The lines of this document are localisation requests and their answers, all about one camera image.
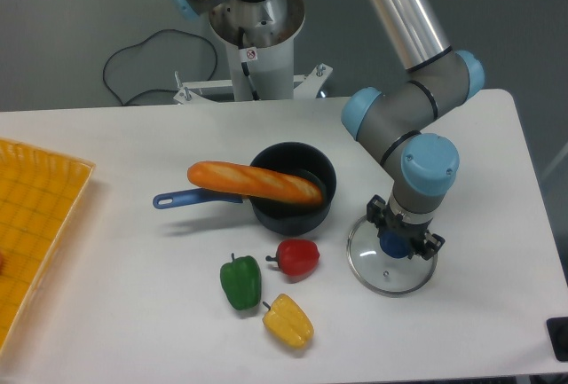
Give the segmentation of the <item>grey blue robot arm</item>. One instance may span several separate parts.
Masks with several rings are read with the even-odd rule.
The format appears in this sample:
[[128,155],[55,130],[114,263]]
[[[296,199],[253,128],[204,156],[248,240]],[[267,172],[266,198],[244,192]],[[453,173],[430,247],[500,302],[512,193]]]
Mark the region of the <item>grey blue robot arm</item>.
[[[300,31],[302,0],[172,1],[187,19],[207,15],[225,42],[236,100],[293,96],[293,62],[277,49]],[[471,53],[453,49],[427,0],[371,1],[408,79],[393,92],[357,91],[341,121],[394,182],[387,200],[367,206],[383,250],[430,259],[444,240],[429,225],[454,183],[459,155],[451,142],[425,128],[475,96],[485,72]]]

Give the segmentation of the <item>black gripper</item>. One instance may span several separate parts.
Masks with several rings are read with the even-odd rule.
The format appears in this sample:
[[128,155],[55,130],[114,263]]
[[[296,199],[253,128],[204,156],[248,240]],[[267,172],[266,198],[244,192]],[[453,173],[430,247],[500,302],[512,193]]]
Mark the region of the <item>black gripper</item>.
[[438,254],[446,240],[428,231],[433,213],[414,214],[404,209],[392,210],[378,194],[367,203],[366,219],[381,236],[382,247],[410,247],[409,258],[428,261]]

